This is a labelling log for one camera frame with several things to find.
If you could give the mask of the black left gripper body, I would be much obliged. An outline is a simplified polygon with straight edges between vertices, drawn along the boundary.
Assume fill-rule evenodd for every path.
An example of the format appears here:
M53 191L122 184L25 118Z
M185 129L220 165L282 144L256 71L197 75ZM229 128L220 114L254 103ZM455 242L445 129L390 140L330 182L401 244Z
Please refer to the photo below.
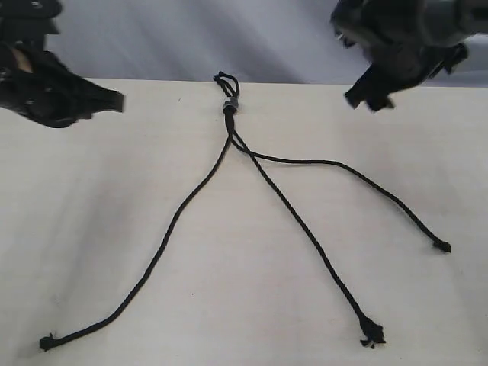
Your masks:
M91 83L45 49L62 11L59 1L1 2L1 107L51 128L95 114Z

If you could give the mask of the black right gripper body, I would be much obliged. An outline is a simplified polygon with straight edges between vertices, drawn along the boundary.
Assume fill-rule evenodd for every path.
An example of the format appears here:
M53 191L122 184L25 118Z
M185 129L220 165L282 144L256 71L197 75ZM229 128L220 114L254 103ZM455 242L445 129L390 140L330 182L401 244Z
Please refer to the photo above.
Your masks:
M359 46L389 92L416 87L468 58L466 1L340 1L330 16L346 48Z

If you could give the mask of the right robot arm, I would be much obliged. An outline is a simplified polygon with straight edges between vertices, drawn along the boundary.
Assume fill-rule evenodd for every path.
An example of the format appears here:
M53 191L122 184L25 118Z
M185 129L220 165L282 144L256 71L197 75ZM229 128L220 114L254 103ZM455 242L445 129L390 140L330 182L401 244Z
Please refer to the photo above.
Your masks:
M392 109L390 96L451 74L487 32L485 1L340 1L330 23L345 48L362 48L369 68L345 93L352 108Z

